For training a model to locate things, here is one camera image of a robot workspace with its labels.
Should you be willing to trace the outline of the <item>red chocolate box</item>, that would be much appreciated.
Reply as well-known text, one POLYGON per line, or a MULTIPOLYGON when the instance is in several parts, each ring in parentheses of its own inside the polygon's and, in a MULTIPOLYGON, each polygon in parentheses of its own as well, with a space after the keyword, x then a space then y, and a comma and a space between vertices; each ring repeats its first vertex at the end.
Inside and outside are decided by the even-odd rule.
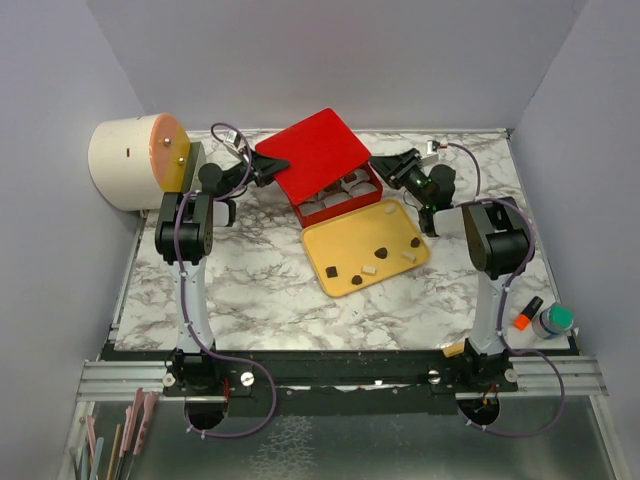
POLYGON ((342 177, 335 182, 341 184, 342 190, 340 192, 328 194, 321 190, 303 203, 292 205, 294 214, 302 228, 324 222, 381 200, 383 186, 368 164, 352 172, 358 176, 356 181, 345 183, 342 177))

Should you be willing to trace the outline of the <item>red box lid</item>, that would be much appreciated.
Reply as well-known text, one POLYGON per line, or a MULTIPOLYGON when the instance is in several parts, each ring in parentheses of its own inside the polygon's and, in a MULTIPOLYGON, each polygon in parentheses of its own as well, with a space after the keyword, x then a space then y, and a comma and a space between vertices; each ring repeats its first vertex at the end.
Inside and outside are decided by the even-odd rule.
POLYGON ((256 152, 286 160, 275 175, 288 199, 299 205, 370 158, 370 151, 331 108, 325 108, 256 144, 256 152))

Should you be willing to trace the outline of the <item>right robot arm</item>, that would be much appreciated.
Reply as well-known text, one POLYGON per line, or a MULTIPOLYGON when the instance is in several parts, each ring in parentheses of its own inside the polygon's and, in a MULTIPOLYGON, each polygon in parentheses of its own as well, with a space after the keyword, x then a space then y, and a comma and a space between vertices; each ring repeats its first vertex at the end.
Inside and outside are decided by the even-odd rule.
POLYGON ((461 383, 481 391, 496 376, 486 358, 509 349, 504 314, 511 305, 511 286, 535 253, 531 222, 511 197, 475 197, 454 203, 456 171, 445 164, 422 169, 417 149, 388 156, 372 156, 369 165, 394 190, 404 189, 419 203, 421 231, 429 237, 460 235, 478 272, 478 295, 473 326, 465 349, 478 357, 459 367, 461 383))

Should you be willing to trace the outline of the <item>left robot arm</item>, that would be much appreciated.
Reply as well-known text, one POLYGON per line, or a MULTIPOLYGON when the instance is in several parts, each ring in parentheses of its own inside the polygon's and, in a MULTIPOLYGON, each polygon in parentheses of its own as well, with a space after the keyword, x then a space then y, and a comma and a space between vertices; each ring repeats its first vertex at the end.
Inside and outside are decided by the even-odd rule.
POLYGON ((192 145, 182 185, 163 196, 155 230, 155 248, 171 275, 179 313, 176 363, 192 363, 186 382, 206 395, 220 385, 221 371, 210 363, 225 357, 216 352, 206 305, 206 261, 213 249, 214 229, 234 225, 235 199, 250 183, 265 187, 289 168, 290 162, 252 149, 236 154, 227 170, 205 161, 204 147, 192 145))

